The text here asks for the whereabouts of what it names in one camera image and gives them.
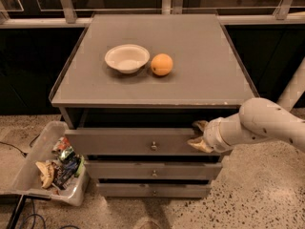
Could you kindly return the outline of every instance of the concrete floor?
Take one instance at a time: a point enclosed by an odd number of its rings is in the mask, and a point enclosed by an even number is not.
[[[305,110],[294,110],[305,118]],[[59,115],[0,116],[0,141],[30,152],[30,142]],[[25,159],[0,144],[0,194]],[[48,229],[72,224],[95,228],[305,228],[305,154],[281,141],[239,145],[223,161],[224,169],[204,199],[103,198],[90,181],[80,207],[35,201]],[[0,228],[6,228],[12,204],[0,204]],[[27,202],[20,221],[31,214]],[[24,228],[31,228],[31,223]],[[35,228],[43,228],[37,219]]]

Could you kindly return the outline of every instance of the container of items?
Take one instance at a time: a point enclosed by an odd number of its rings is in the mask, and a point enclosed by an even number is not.
[[[72,152],[72,147],[68,147],[67,143],[63,143],[67,129],[65,122],[48,123],[12,184],[13,194],[50,198],[73,206],[82,204],[89,176],[83,165],[83,158]],[[67,145],[66,153],[60,150],[63,149],[62,145]],[[43,177],[44,169],[48,173]],[[51,172],[54,179],[46,181],[46,178],[50,179],[46,176],[50,176]]]

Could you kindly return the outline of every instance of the bottom drawer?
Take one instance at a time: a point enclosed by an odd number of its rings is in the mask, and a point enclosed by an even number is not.
[[[134,198],[205,198],[211,190],[207,185],[99,183],[103,197]]]

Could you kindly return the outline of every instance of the orange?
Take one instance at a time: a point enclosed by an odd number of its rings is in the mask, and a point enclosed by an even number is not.
[[[156,75],[166,75],[173,68],[173,60],[165,53],[158,54],[152,59],[151,68]]]

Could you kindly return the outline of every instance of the gray drawer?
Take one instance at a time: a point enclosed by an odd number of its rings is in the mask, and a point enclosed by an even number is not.
[[[98,128],[67,130],[66,137],[80,155],[194,155],[187,141],[192,128]]]
[[[218,176],[221,163],[159,163],[86,161],[91,178],[108,179],[194,179],[210,180]]]
[[[97,184],[104,197],[205,198],[210,185]]]

